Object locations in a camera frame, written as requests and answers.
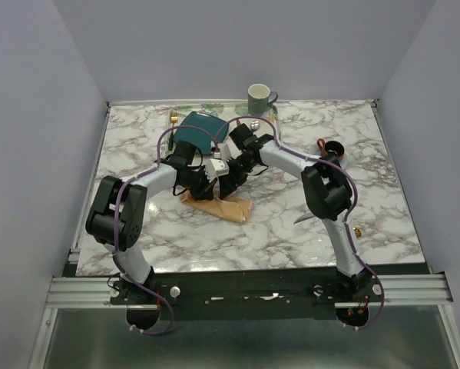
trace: wire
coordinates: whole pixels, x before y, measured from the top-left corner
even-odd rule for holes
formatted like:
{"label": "wire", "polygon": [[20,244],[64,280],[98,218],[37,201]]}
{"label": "wire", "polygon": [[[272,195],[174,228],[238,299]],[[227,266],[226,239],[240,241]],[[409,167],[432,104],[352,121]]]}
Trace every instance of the wire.
{"label": "wire", "polygon": [[174,190],[172,191],[172,194],[174,196],[180,196],[181,194],[183,194],[186,190],[188,190],[188,188],[184,188],[182,191],[180,191],[178,194],[175,193],[175,191],[177,190],[177,186],[174,186]]}
{"label": "wire", "polygon": [[265,167],[262,171],[260,171],[259,173],[257,173],[256,175],[251,175],[250,177],[257,177],[257,176],[261,175],[262,173],[264,173],[267,169],[269,169],[269,166],[268,166],[268,165],[266,165],[266,167]]}
{"label": "wire", "polygon": [[121,290],[119,290],[117,287],[115,287],[113,284],[110,284],[110,280],[112,278],[115,278],[115,277],[120,277],[121,276],[121,273],[115,273],[115,274],[111,274],[108,279],[107,279],[107,286],[110,287],[111,289],[113,290],[116,290],[117,292],[121,292]]}
{"label": "wire", "polygon": [[202,164],[204,163],[204,156],[202,154],[202,150],[200,150],[199,146],[196,146],[196,149],[197,149],[197,152],[200,155],[200,163],[199,163],[199,165],[194,165],[194,166],[189,165],[190,169],[198,169],[198,168],[202,167]]}
{"label": "wire", "polygon": [[367,294],[365,294],[365,306],[363,306],[362,308],[366,309],[368,307],[368,304],[369,304],[369,297]]}

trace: screw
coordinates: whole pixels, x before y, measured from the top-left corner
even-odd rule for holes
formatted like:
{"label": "screw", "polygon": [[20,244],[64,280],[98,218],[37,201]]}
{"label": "screw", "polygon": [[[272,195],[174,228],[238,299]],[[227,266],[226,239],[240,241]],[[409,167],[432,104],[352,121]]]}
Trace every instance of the screw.
{"label": "screw", "polygon": [[373,287],[372,287],[372,291],[374,294],[376,294],[377,296],[381,295],[382,294],[382,289],[380,288],[380,285],[379,284],[374,284]]}
{"label": "screw", "polygon": [[178,298],[178,296],[180,296],[180,288],[178,286],[173,286],[170,289],[170,296],[173,298]]}
{"label": "screw", "polygon": [[119,291],[116,291],[116,290],[110,290],[109,294],[110,294],[111,298],[116,298],[121,293]]}

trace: white wall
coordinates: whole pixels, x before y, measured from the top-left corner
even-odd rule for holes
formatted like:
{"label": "white wall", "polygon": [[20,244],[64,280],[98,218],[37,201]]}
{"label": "white wall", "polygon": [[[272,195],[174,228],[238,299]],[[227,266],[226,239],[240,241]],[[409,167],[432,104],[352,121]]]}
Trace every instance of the white wall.
{"label": "white wall", "polygon": [[54,0],[109,101],[377,98],[434,0]]}
{"label": "white wall", "polygon": [[380,101],[423,251],[445,271],[460,330],[460,0],[438,0]]}
{"label": "white wall", "polygon": [[50,0],[0,1],[0,368],[28,366],[105,113]]}

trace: white marble surface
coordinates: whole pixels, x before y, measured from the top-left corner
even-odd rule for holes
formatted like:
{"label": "white marble surface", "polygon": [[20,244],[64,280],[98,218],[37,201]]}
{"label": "white marble surface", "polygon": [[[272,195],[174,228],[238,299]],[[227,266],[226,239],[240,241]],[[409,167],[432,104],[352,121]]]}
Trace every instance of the white marble surface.
{"label": "white marble surface", "polygon": [[[151,165],[155,144],[173,105],[111,109],[94,193],[105,175],[124,177]],[[346,147],[346,170],[359,189],[351,214],[362,230],[359,253],[370,264],[423,262],[409,211],[366,101],[292,101],[277,104],[282,139],[316,150],[318,138]],[[249,221],[235,224],[179,202],[171,191],[149,200],[138,243],[158,272],[295,268],[335,264],[319,219],[293,225],[307,212],[300,181],[270,169],[236,192],[254,202]],[[80,240],[78,275],[115,272],[111,256],[92,236]]]}

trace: green leaf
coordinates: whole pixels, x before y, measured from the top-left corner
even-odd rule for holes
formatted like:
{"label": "green leaf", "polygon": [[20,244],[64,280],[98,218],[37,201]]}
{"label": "green leaf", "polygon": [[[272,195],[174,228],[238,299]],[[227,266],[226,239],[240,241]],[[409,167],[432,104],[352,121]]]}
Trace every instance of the green leaf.
{"label": "green leaf", "polygon": [[206,113],[214,115],[215,117],[221,114],[224,110],[224,106],[220,102],[217,102],[216,104],[201,104],[200,106],[206,111]]}
{"label": "green leaf", "polygon": [[179,106],[176,106],[175,109],[177,109],[177,112],[179,111],[191,111],[194,109],[194,107],[192,105],[179,105]]}
{"label": "green leaf", "polygon": [[246,105],[235,106],[235,114],[239,117],[241,115],[248,115],[248,107]]}

